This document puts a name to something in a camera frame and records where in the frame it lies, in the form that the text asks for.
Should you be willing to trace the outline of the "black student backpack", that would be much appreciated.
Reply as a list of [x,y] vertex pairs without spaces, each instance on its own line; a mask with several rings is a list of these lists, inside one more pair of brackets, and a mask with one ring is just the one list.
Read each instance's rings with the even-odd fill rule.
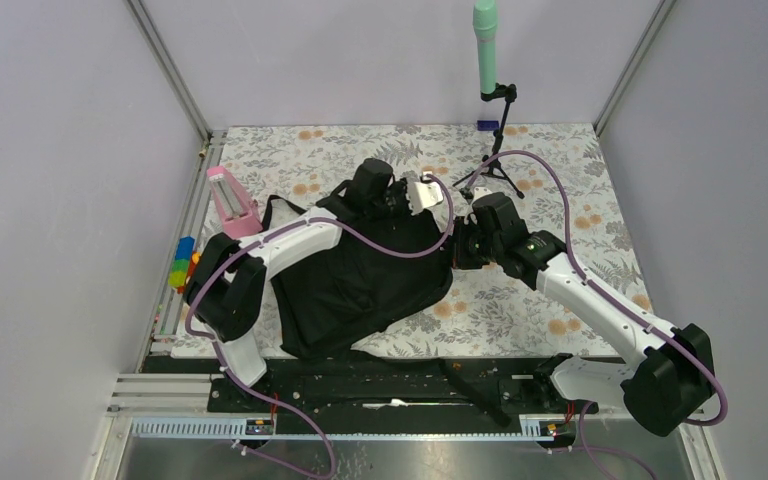
[[442,300],[453,282],[451,260],[437,244],[442,232],[422,211],[363,220],[363,234],[399,257],[344,234],[337,247],[274,276],[284,352],[299,360],[382,362],[354,344]]

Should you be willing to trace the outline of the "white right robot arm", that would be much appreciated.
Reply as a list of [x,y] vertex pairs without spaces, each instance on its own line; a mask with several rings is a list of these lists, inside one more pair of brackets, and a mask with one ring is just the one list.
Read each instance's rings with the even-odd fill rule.
[[510,278],[569,309],[622,358],[621,364],[558,354],[533,386],[535,402],[557,412],[571,400],[624,408],[648,432],[665,437],[721,392],[708,334],[678,328],[645,312],[585,267],[554,234],[531,232],[510,198],[490,193],[458,216],[450,241],[453,265],[491,263]]

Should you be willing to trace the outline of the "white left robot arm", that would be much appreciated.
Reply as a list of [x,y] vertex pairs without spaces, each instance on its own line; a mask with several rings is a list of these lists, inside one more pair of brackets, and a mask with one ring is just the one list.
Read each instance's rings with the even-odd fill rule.
[[270,397],[271,387],[262,378],[267,365],[253,333],[266,284],[306,258],[337,247],[344,234],[399,257],[400,252],[363,234],[360,223],[410,215],[417,179],[395,179],[389,165],[368,158],[352,179],[295,220],[239,240],[221,234],[208,242],[187,287],[189,313],[206,326],[204,336],[223,372],[236,379],[231,395],[242,408],[259,410]]

